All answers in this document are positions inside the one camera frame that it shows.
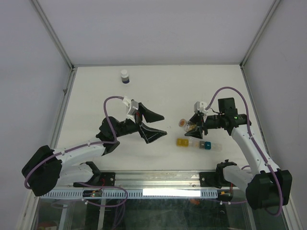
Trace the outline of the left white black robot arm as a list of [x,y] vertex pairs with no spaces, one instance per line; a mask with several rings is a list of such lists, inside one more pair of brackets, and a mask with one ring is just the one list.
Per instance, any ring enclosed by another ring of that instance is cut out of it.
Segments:
[[167,135],[166,131],[148,127],[146,123],[164,120],[164,116],[147,109],[142,103],[132,100],[125,103],[127,118],[118,121],[106,115],[95,138],[72,147],[52,149],[41,146],[22,168],[24,185],[35,196],[43,196],[57,186],[82,187],[106,184],[101,171],[89,161],[105,156],[119,145],[119,137],[139,133],[147,144]]

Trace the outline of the clear bottle yellow pills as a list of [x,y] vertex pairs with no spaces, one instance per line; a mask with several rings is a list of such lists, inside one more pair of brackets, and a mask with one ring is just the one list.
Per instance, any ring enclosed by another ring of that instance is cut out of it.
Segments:
[[193,130],[196,127],[196,124],[193,122],[186,120],[186,119],[181,119],[178,123],[179,127],[181,127],[185,132],[189,132]]

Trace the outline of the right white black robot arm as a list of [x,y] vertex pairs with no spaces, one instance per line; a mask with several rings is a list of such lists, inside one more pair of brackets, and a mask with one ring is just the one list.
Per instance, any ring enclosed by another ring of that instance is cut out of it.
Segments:
[[205,106],[205,102],[194,104],[190,122],[195,127],[185,136],[202,139],[210,129],[224,129],[240,147],[250,167],[247,172],[236,163],[225,160],[217,164],[212,176],[205,177],[205,182],[216,188],[230,184],[237,186],[254,210],[287,205],[292,175],[288,170],[281,170],[257,144],[251,122],[246,114],[238,113],[234,98],[218,99],[219,113],[216,115],[208,115]]

